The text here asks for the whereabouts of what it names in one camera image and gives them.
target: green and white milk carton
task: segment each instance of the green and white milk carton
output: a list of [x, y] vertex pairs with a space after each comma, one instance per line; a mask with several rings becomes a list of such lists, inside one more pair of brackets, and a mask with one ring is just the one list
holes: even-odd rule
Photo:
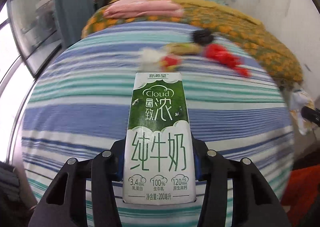
[[196, 201], [195, 169], [180, 73], [137, 73], [124, 153], [125, 203]]

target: white wall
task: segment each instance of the white wall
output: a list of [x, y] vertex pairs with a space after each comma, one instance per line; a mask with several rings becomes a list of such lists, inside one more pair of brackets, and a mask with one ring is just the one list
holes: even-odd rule
[[312, 0], [232, 0], [230, 5], [260, 19], [296, 55], [304, 88], [316, 99], [320, 95], [320, 15]]

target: metal pin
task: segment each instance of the metal pin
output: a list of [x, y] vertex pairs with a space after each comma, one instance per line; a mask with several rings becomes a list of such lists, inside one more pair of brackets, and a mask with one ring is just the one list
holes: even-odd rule
[[215, 155], [217, 155], [217, 153], [214, 150], [208, 150], [207, 154], [210, 157], [214, 157]]
[[244, 164], [246, 164], [246, 165], [250, 165], [250, 164], [251, 164], [251, 160], [248, 159], [248, 158], [244, 158], [244, 159], [242, 160], [242, 162], [243, 162]]
[[110, 150], [105, 150], [104, 152], [102, 152], [102, 157], [107, 158], [107, 157], [110, 157], [111, 154], [112, 154], [112, 153], [111, 153]]
[[75, 158], [70, 158], [70, 159], [68, 159], [67, 162], [68, 162], [69, 165], [73, 165], [76, 162], [76, 159]]

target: window glass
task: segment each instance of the window glass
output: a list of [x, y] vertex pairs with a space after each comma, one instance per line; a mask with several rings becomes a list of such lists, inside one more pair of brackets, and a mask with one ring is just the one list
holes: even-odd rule
[[32, 74], [36, 75], [50, 54], [61, 44], [54, 19], [54, 1], [9, 0], [7, 4], [21, 55]]
[[3, 23], [8, 18], [8, 12], [7, 12], [7, 4], [5, 4], [0, 11], [0, 24]]
[[7, 24], [0, 30], [0, 81], [18, 56], [10, 24]]
[[32, 75], [27, 67], [21, 64], [0, 96], [0, 161], [6, 159], [15, 116], [32, 83]]

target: blue striped fabric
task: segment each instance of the blue striped fabric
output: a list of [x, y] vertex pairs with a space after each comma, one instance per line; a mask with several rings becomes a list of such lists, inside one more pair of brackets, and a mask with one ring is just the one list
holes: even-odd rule
[[[188, 42], [195, 27], [167, 22], [114, 26], [74, 44], [40, 77], [23, 121], [23, 159], [28, 181], [40, 200], [70, 157], [85, 160], [126, 134], [137, 52], [170, 42]], [[242, 49], [218, 37], [217, 43], [241, 58], [251, 78], [203, 57], [183, 57], [182, 74], [191, 130], [229, 159], [251, 158], [280, 198], [293, 158], [287, 107], [270, 76]], [[114, 192], [123, 226], [196, 226], [205, 182], [196, 183], [197, 201], [168, 207], [122, 202], [122, 183]], [[232, 181], [228, 181], [226, 226], [232, 221]], [[91, 180], [87, 180], [88, 225], [92, 218]]]

